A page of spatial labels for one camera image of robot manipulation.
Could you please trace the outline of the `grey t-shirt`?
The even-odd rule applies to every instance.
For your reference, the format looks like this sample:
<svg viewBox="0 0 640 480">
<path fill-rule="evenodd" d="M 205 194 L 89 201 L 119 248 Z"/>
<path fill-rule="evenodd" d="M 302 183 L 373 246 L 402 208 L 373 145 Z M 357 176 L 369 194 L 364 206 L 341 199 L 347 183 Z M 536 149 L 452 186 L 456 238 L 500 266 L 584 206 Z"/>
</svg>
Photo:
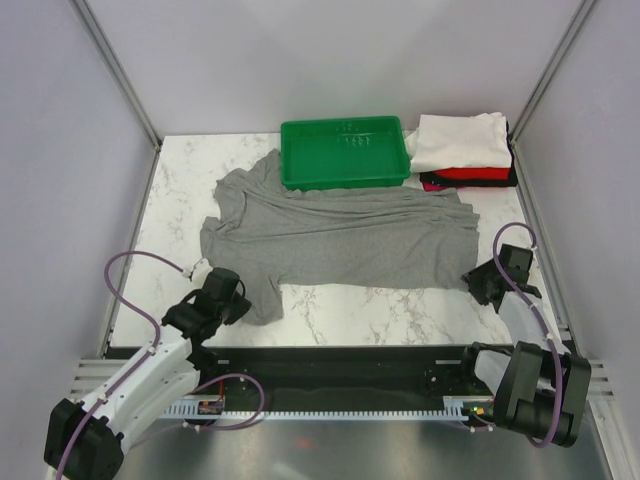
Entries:
<svg viewBox="0 0 640 480">
<path fill-rule="evenodd" d="M 201 253 L 240 276 L 253 325 L 283 318 L 283 284 L 460 290 L 477 262 L 479 216 L 452 190 L 288 190 L 272 150 L 213 197 L 220 213 L 204 220 Z"/>
</svg>

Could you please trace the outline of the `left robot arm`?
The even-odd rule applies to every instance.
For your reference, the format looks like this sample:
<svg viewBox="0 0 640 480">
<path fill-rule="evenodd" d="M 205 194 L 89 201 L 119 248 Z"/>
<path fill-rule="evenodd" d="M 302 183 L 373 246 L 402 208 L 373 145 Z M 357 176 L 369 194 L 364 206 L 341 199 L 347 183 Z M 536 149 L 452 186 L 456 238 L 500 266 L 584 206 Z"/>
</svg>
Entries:
<svg viewBox="0 0 640 480">
<path fill-rule="evenodd" d="M 132 446 L 174 402 L 215 389 L 218 358 L 204 343 L 250 307 L 240 276 L 215 268 L 202 287 L 169 308 L 148 346 L 81 400 L 61 400 L 44 448 L 57 478 L 114 478 Z"/>
</svg>

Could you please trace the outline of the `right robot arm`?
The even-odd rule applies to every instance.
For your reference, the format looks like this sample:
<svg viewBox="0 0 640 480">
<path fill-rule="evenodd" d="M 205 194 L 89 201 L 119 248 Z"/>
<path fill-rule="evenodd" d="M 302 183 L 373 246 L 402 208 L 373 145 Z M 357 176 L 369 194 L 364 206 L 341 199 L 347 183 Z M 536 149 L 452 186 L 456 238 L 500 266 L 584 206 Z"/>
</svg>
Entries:
<svg viewBox="0 0 640 480">
<path fill-rule="evenodd" d="M 497 427 L 539 441 L 552 431 L 551 442 L 568 448 L 579 433 L 591 366 L 553 334 L 541 293 L 529 283 L 532 262 L 532 250 L 504 244 L 495 259 L 462 276 L 474 299 L 498 313 L 513 345 L 473 343 L 457 377 L 469 393 L 489 388 Z"/>
</svg>

